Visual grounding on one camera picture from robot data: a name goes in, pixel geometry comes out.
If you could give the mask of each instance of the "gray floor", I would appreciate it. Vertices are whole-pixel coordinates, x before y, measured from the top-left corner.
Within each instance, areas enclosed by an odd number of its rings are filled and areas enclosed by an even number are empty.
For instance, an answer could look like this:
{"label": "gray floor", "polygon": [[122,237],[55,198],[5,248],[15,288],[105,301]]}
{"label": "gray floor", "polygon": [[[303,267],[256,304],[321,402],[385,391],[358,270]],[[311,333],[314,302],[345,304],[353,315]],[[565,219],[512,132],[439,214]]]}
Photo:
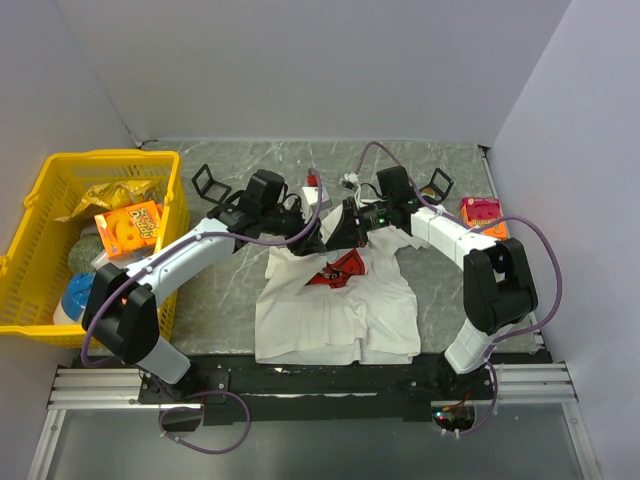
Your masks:
{"label": "gray floor", "polygon": [[[242,428],[204,427],[189,441],[223,448]],[[560,405],[500,406],[460,441],[394,419],[258,422],[220,456],[159,438],[156,412],[70,411],[50,472],[52,480],[582,478]]]}
{"label": "gray floor", "polygon": [[[322,174],[337,204],[349,194],[337,186],[338,178],[352,171],[364,142],[151,142],[145,150],[175,150],[182,157],[182,178],[194,226],[212,205],[200,199],[191,177],[208,163],[216,179],[234,189],[244,188],[258,168],[284,176],[295,192],[305,181],[306,171],[315,166]],[[491,184],[475,145],[430,142],[387,142],[418,184],[426,184],[435,167],[441,167],[455,181],[447,209],[459,213],[465,196],[491,196]],[[375,183],[376,170],[392,162],[372,148],[361,179]],[[462,306],[462,274],[455,265],[433,249],[406,248],[397,255],[403,276],[418,299],[418,326],[422,351],[446,349],[465,319]],[[187,354],[253,353],[255,302],[266,285],[264,271],[267,249],[244,247],[232,258],[205,269],[179,291],[172,343]],[[504,342],[499,350],[535,351],[531,335]]]}

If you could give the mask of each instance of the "wall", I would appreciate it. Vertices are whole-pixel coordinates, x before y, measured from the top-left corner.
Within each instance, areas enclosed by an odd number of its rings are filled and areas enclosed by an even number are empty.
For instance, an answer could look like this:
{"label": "wall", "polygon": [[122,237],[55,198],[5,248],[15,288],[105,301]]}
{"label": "wall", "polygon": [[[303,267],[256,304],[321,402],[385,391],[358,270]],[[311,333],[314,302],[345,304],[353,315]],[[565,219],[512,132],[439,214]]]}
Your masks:
{"label": "wall", "polygon": [[138,140],[491,145],[569,0],[56,0]]}
{"label": "wall", "polygon": [[[507,212],[537,222],[559,255],[565,295],[545,338],[616,479],[637,478],[640,451],[638,18],[633,0],[574,0],[490,151]],[[550,264],[529,254],[544,313]]]}
{"label": "wall", "polygon": [[[46,157],[132,146],[121,118],[53,0],[0,3],[0,252]],[[25,477],[58,362],[72,352],[0,337],[2,478]]]}

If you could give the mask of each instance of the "gray marble table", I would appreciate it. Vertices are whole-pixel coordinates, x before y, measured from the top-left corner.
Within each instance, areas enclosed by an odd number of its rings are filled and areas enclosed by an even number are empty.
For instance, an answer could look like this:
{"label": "gray marble table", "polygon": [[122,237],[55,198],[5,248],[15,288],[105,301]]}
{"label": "gray marble table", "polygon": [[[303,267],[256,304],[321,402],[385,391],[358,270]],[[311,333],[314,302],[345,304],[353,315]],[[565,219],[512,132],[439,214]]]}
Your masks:
{"label": "gray marble table", "polygon": [[[419,185],[426,184],[435,167],[455,181],[445,202],[459,213],[465,196],[491,196],[481,152],[475,145],[387,142]],[[235,189],[244,188],[258,168],[284,176],[290,192],[303,185],[310,166],[317,168],[334,205],[349,194],[338,187],[341,174],[357,165],[365,142],[179,142],[157,141],[144,150],[175,150],[182,157],[182,179],[195,226],[212,205],[200,199],[191,177],[208,163],[214,178]],[[376,170],[392,162],[376,147],[369,151],[361,180],[375,182]],[[255,302],[266,285],[267,248],[248,245],[224,262],[203,270],[178,293],[172,343],[187,354],[253,353]],[[418,326],[422,351],[436,353],[454,340],[465,318],[462,273],[432,248],[405,248],[397,254],[402,275],[418,299]],[[531,335],[504,342],[506,352],[535,351]]]}

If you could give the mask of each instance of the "orange box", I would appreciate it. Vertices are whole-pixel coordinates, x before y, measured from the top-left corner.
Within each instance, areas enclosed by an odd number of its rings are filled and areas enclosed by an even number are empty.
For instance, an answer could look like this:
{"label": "orange box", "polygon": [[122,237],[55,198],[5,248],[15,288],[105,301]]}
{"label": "orange box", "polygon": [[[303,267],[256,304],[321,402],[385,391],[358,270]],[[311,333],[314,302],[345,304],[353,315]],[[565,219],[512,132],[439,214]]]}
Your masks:
{"label": "orange box", "polygon": [[109,258],[152,247],[160,234],[160,209],[154,201],[96,215],[98,233]]}
{"label": "orange box", "polygon": [[[502,217],[502,207],[497,198],[464,197],[460,202],[460,217],[470,227],[477,228],[487,225]],[[483,232],[500,240],[509,238],[505,222]]]}

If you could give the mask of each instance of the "green object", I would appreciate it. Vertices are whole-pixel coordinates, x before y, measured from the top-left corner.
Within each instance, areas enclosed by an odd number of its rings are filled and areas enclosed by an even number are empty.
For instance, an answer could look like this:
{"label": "green object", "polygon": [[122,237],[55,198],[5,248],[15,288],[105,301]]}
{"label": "green object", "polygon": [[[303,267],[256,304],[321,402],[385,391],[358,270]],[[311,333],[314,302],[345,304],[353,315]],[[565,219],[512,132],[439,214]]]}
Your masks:
{"label": "green object", "polygon": [[80,238],[69,251],[67,258],[69,270],[74,275],[93,272],[91,261],[103,250],[104,245],[102,245],[100,235],[86,235]]}

